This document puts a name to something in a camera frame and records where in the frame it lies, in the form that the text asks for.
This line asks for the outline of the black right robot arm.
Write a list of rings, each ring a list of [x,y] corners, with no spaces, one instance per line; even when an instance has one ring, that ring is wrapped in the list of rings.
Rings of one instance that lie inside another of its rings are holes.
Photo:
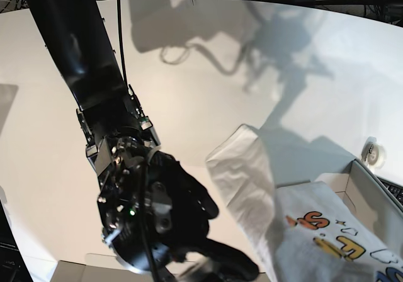
[[[160,151],[96,0],[26,1],[76,100],[86,157],[98,178],[103,242],[116,260],[154,281],[254,281],[256,263],[208,238],[219,208],[201,183]]]

